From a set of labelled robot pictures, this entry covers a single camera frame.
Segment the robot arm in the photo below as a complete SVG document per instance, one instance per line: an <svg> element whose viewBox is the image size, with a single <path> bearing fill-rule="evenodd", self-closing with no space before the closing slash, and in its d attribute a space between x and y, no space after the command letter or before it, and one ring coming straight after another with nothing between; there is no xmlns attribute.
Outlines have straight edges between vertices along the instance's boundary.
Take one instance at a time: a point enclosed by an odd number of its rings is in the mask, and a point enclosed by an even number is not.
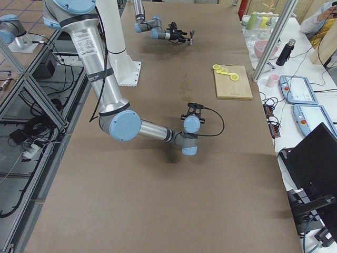
<svg viewBox="0 0 337 253"><path fill-rule="evenodd" d="M66 32L75 46L87 78L97 96L95 112L100 128L117 141L127 142L138 135L172 143L184 155L197 153L198 136L204 120L189 103L182 115L183 130L142 120L122 96L120 86L136 86L141 63L127 53L120 12L116 1L44 1L46 26Z"/></svg>
<svg viewBox="0 0 337 253"><path fill-rule="evenodd" d="M179 30L175 22L171 22L168 28L164 29L159 16L155 15L150 21L146 20L143 1L135 0L133 1L133 5L136 20L134 27L137 33L150 31L151 38L156 40L167 40L172 43L188 42L190 45L193 44L194 30L191 31L191 37L187 38L187 32Z"/></svg>

